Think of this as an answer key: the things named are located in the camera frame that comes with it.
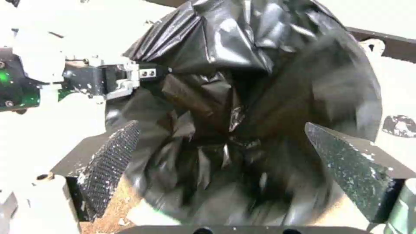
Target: garbage bag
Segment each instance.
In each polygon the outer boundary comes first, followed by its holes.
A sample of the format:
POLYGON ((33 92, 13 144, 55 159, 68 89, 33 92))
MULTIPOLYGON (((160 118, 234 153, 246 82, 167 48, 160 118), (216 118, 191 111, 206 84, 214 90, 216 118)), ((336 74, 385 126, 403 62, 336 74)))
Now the garbage bag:
POLYGON ((184 224, 312 221, 333 180, 305 123, 369 140, 380 125, 365 53, 314 1, 188 1, 124 55, 172 69, 109 102, 106 123, 139 121, 126 176, 184 224))

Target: debris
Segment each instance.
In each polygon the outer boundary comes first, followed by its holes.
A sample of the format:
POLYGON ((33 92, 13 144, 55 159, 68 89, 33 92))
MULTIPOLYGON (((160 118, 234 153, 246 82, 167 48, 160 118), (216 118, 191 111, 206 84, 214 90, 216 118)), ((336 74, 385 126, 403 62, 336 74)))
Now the debris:
POLYGON ((127 225, 129 225, 129 224, 130 224, 130 222, 127 222, 127 223, 126 223, 126 222, 124 221, 124 219, 123 219, 123 218, 121 218, 121 219, 119 220, 119 225, 120 225, 120 226, 127 226, 127 225))

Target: black metal frame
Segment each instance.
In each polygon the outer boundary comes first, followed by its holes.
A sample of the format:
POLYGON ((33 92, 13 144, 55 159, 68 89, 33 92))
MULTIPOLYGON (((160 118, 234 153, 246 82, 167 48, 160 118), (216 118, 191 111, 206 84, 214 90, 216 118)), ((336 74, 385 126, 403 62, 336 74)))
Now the black metal frame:
POLYGON ((353 27, 348 27, 347 29, 358 41, 363 41, 370 38, 382 40, 386 45, 386 50, 383 53, 383 56, 385 57, 391 57, 394 59, 416 63, 416 40, 414 39, 408 39, 380 32, 372 32, 353 27))

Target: green light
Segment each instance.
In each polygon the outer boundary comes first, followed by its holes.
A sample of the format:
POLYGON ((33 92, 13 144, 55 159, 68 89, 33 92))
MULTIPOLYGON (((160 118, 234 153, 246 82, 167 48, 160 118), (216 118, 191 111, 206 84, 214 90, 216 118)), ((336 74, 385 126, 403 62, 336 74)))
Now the green light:
POLYGON ((9 81, 9 76, 5 72, 0 72, 0 82, 6 83, 9 81))

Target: screw hole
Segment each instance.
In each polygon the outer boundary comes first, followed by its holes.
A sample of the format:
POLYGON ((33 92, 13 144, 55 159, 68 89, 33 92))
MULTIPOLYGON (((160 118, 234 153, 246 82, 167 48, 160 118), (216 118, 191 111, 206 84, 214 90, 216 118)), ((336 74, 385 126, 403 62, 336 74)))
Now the screw hole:
POLYGON ((296 229, 286 229, 283 231, 283 234, 302 234, 302 233, 296 229))
POLYGON ((40 176, 36 177, 36 179, 37 179, 37 180, 43 180, 43 179, 45 179, 46 177, 48 177, 48 175, 47 175, 47 174, 42 174, 42 175, 40 175, 40 176))
POLYGON ((210 229, 204 227, 197 229, 193 232, 193 234, 213 234, 213 232, 210 229))

